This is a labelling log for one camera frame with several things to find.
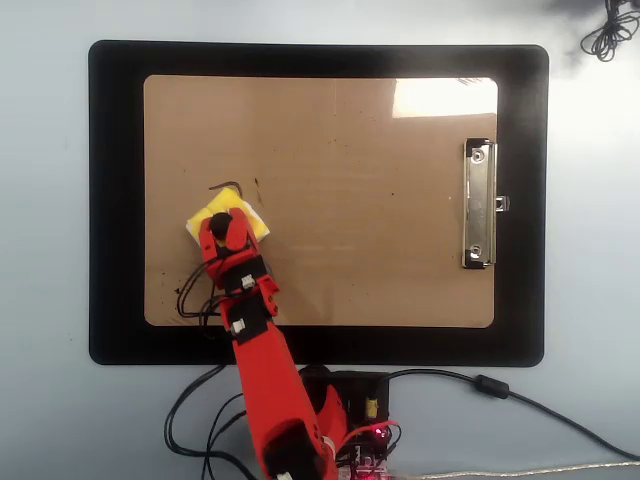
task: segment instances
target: metal clip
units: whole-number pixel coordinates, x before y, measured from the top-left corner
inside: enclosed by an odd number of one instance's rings
[[[464,151],[462,266],[485,268],[495,263],[496,212],[509,209],[509,198],[496,196],[498,145],[468,138]]]

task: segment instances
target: red robotic arm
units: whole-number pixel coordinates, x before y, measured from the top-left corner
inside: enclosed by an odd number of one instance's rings
[[[225,291],[223,324],[233,338],[249,427],[260,465],[277,480],[337,480],[335,446],[347,434],[347,416],[329,386],[317,414],[282,332],[273,295],[279,288],[239,208],[205,220],[200,246],[207,273]]]

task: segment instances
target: yellow sponge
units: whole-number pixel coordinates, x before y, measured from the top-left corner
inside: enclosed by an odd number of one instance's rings
[[[267,225],[251,208],[251,205],[242,200],[235,190],[225,187],[211,200],[209,205],[187,220],[187,230],[198,245],[200,245],[200,225],[202,225],[202,222],[216,213],[228,212],[230,208],[239,208],[245,213],[256,240],[260,241],[269,234]]]

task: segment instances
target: gray cable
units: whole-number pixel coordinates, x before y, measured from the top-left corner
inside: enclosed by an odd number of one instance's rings
[[[522,472],[451,472],[436,473],[431,475],[406,475],[394,473],[392,480],[442,480],[450,478],[468,478],[468,477],[485,477],[485,478],[520,478],[534,477],[538,475],[549,475],[552,473],[574,473],[584,470],[596,470],[604,468],[623,468],[623,467],[640,467],[640,462],[618,462],[618,463],[589,463],[585,465],[570,465],[568,467],[551,467],[540,468],[537,470],[525,470]]]

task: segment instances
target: black clipboard frame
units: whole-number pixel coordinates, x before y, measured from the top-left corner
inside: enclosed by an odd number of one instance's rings
[[[544,352],[549,59],[524,46],[110,41],[89,51],[89,352],[100,364],[233,363],[228,340],[144,319],[143,84],[149,75],[490,77],[498,83],[495,319],[484,329],[285,326],[300,364],[533,366]]]

